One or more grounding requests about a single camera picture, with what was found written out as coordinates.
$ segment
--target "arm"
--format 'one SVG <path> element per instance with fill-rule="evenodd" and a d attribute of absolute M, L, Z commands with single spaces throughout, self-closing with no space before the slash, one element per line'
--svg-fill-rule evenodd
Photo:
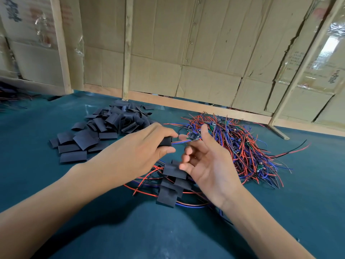
<path fill-rule="evenodd" d="M 177 133 L 158 123 L 127 135 L 88 162 L 73 166 L 57 182 L 0 213 L 0 258 L 30 258 L 84 205 L 147 173 L 158 159 L 175 152 L 173 147 L 157 148 L 166 136 L 177 137 Z"/>
<path fill-rule="evenodd" d="M 214 205 L 222 209 L 259 258 L 314 258 L 242 186 L 230 153 L 201 128 L 180 169 L 190 174 Z"/>

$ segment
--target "hand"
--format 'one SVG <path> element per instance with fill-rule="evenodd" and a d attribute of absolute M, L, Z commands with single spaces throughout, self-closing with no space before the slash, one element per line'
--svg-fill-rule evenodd
<path fill-rule="evenodd" d="M 242 189 L 230 153 L 208 133 L 207 125 L 201 127 L 201 140 L 190 142 L 182 155 L 179 168 L 186 171 L 209 200 L 221 208 L 226 201 Z"/>
<path fill-rule="evenodd" d="M 167 136 L 177 137 L 178 134 L 155 122 L 109 145 L 86 163 L 75 165 L 79 168 L 72 168 L 69 173 L 88 178 L 87 185 L 92 182 L 91 185 L 98 187 L 97 190 L 101 188 L 101 192 L 109 191 L 146 174 L 164 155 L 174 153 L 173 147 L 157 148 Z"/>

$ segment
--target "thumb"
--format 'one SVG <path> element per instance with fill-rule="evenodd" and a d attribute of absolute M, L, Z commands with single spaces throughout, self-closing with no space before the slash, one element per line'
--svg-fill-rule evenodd
<path fill-rule="evenodd" d="M 214 150 L 215 147 L 219 146 L 213 136 L 209 134 L 208 126 L 206 124 L 201 126 L 201 138 L 205 145 L 211 150 Z"/>
<path fill-rule="evenodd" d="M 176 149 L 173 148 L 172 146 L 161 146 L 158 147 L 156 149 L 156 151 L 154 152 L 153 156 L 152 156 L 152 162 L 155 163 L 157 162 L 159 159 L 161 159 L 163 156 L 165 156 L 166 154 L 170 154 L 170 153 L 174 153 L 176 152 Z"/>

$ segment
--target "person's left hand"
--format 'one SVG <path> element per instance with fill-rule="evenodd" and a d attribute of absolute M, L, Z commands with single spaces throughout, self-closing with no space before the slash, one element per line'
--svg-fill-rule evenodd
<path fill-rule="evenodd" d="M 86 163 L 75 165 L 66 176 L 77 174 L 88 185 L 92 182 L 102 192 L 109 191 L 148 173 L 164 155 L 174 153 L 176 150 L 173 147 L 157 148 L 167 136 L 178 137 L 178 134 L 155 122 L 109 145 Z"/>

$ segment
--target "forearm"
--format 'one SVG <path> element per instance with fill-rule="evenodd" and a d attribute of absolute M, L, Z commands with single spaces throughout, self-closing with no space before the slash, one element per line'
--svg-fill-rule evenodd
<path fill-rule="evenodd" d="M 30 258 L 66 221 L 98 193 L 72 173 L 0 213 L 0 258 Z"/>
<path fill-rule="evenodd" d="M 259 258 L 314 258 L 242 188 L 224 212 Z"/>

